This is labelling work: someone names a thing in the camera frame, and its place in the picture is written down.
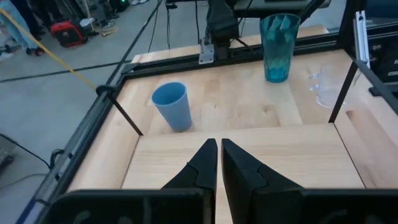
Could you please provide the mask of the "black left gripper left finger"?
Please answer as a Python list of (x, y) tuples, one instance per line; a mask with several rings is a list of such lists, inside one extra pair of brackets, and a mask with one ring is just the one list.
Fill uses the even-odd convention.
[(218, 145), (216, 140), (207, 139), (185, 167), (170, 181), (166, 188), (203, 188), (216, 190), (218, 168)]

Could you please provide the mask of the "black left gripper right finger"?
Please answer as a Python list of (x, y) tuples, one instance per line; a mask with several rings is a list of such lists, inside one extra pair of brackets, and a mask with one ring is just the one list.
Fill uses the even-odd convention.
[(221, 140), (223, 181), (233, 224), (299, 224), (303, 187)]

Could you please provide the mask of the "blue ribbed plastic cup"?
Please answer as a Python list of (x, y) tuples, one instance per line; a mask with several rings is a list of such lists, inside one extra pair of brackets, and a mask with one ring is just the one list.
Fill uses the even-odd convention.
[(153, 92), (151, 99), (174, 132), (184, 132), (191, 128), (187, 88), (183, 83), (165, 83)]

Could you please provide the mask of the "clear glass mug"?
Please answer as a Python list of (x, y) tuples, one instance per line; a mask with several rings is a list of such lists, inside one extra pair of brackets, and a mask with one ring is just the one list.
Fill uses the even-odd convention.
[[(313, 83), (310, 90), (316, 91), (316, 100), (319, 105), (333, 109), (348, 74), (348, 70), (349, 66), (344, 67), (342, 65), (332, 65), (328, 63), (322, 65), (319, 72), (309, 76), (309, 79)], [(357, 70), (349, 86), (349, 90), (342, 105), (345, 110), (353, 110), (354, 107), (358, 105), (358, 99), (355, 96), (355, 85), (361, 74), (362, 73)]]

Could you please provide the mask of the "tall teal plastic tumbler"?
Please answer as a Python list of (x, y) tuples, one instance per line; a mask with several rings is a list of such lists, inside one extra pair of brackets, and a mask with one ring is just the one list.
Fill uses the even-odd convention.
[(300, 18), (295, 14), (274, 14), (260, 20), (265, 78), (281, 83), (289, 76)]

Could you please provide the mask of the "silver aluminium bar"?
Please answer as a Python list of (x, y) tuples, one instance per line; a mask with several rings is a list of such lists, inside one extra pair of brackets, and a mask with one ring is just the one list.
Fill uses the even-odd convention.
[(357, 11), (353, 19), (356, 59), (370, 67), (365, 11)]

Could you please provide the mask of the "red equipment case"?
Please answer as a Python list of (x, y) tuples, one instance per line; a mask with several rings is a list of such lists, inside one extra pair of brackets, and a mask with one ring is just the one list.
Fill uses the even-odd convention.
[(88, 41), (88, 36), (81, 25), (72, 21), (54, 23), (50, 27), (50, 32), (58, 40), (58, 43), (65, 48), (83, 45)]

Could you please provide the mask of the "person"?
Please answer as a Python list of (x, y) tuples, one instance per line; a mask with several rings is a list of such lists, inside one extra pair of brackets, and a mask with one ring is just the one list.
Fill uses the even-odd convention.
[[(29, 27), (23, 16), (17, 10), (11, 0), (0, 0), (0, 9), (6, 12), (16, 23), (30, 34)], [(0, 21), (9, 31), (10, 35), (21, 45), (27, 55), (42, 55), (44, 50), (29, 38), (23, 31), (19, 30), (7, 16), (0, 12)]]

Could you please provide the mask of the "wooden shelf with black frame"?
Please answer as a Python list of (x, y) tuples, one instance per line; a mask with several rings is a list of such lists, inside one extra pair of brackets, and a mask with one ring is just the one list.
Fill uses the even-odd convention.
[(398, 224), (398, 189), (366, 188), (332, 123), (154, 127), (93, 223)]

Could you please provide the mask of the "black table frame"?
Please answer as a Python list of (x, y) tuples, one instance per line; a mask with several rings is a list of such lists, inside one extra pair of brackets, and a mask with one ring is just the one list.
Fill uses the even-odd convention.
[[(367, 56), (370, 68), (364, 78), (370, 87), (366, 89), (366, 97), (363, 102), (386, 133), (390, 137), (398, 139), (398, 65), (384, 63), (385, 60), (398, 58), (398, 0), (346, 0), (339, 31), (299, 38), (294, 55), (344, 50), (349, 56), (352, 56), (359, 49), (356, 45), (355, 27), (348, 23), (348, 19), (355, 18), (359, 12), (369, 13), (373, 17), (387, 15), (397, 18), (395, 22), (375, 25), (367, 29)], [(125, 66), (122, 70), (116, 83), (116, 91), (120, 92), (129, 78), (147, 78), (249, 63), (261, 59), (259, 54), (251, 55), (247, 48), (237, 47), (231, 50), (232, 55), (229, 59), (216, 59), (213, 63), (199, 64), (197, 50), (198, 47), (189, 46), (137, 55), (132, 64)], [(65, 150), (73, 153), (65, 173), (58, 174), (58, 170), (64, 163), (57, 162), (17, 219), (16, 224), (36, 224), (45, 214), (45, 203), (68, 190), (112, 107), (113, 104), (102, 99), (101, 96), (95, 99), (65, 146)]]

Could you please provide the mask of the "silver mounting bracket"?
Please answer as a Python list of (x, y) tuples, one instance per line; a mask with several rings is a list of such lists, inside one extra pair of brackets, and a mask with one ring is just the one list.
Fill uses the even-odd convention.
[(200, 40), (200, 53), (199, 53), (198, 63), (200, 65), (213, 63), (215, 58), (214, 53), (215, 53), (214, 45), (211, 44), (205, 38), (202, 38)]

